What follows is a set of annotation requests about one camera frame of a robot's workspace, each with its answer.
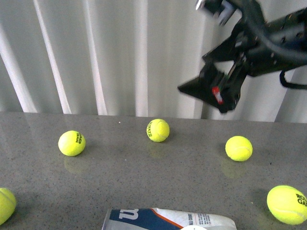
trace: tennis ball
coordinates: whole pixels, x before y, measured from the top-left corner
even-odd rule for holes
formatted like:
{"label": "tennis ball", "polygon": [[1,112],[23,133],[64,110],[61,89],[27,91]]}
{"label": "tennis ball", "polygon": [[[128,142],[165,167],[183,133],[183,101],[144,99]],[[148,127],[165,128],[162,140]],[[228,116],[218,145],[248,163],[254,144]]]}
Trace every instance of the tennis ball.
{"label": "tennis ball", "polygon": [[246,161],[253,153],[253,146],[247,138],[234,136],[227,141],[225,150],[234,161]]}
{"label": "tennis ball", "polygon": [[162,142],[169,135],[169,126],[165,120],[155,119],[149,122],[146,131],[150,140]]}
{"label": "tennis ball", "polygon": [[307,219],[307,199],[293,187],[274,187],[268,193],[267,204],[271,213],[283,223],[295,225]]}
{"label": "tennis ball", "polygon": [[15,207],[14,194],[7,188],[0,188],[0,225],[13,214]]}
{"label": "tennis ball", "polygon": [[59,150],[66,156],[77,156],[85,147],[84,136],[77,131],[68,131],[59,138]]}

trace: gray countertop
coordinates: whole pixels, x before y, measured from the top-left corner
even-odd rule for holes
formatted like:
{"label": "gray countertop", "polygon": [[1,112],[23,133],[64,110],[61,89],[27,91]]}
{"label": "gray countertop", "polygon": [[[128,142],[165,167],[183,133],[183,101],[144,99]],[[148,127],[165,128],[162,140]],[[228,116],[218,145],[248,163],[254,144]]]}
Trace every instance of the gray countertop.
{"label": "gray countertop", "polygon": [[[238,230],[305,230],[280,223],[267,193],[288,184],[307,194],[307,125],[166,118],[171,133],[154,143],[148,117],[0,113],[0,187],[17,199],[2,230],[101,230],[108,208],[217,214]],[[58,139],[78,130],[77,157]],[[234,162],[227,140],[245,136],[254,152]]]}

